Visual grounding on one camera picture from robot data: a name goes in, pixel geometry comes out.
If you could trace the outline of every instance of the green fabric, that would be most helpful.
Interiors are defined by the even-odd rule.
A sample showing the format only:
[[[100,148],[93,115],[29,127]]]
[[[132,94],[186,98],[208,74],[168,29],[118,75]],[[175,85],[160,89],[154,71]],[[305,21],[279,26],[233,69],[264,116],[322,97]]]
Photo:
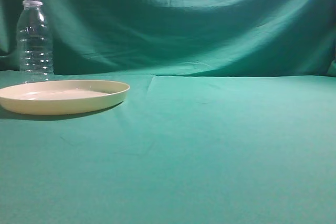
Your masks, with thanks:
[[[334,0],[43,1],[59,74],[326,74],[334,58]],[[21,2],[0,0],[0,69]]]
[[[0,109],[1,224],[335,223],[336,78],[59,78],[131,90],[100,113]]]

